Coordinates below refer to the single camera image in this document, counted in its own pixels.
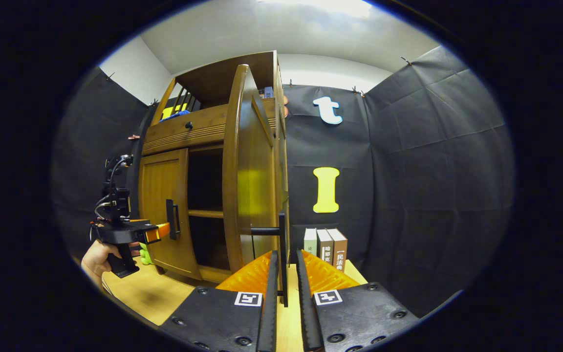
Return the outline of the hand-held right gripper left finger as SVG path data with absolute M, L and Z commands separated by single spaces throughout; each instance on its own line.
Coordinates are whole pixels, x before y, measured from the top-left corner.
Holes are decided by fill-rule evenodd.
M 257 274 L 232 290 L 197 286 L 159 331 L 196 352 L 274 352 L 277 338 L 279 254 L 272 250 L 242 268 Z

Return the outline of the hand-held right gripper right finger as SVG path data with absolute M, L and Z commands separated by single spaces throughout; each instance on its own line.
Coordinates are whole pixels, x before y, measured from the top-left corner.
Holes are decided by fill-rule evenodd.
M 380 283 L 360 285 L 305 250 L 297 259 L 306 352 L 368 352 L 418 321 Z

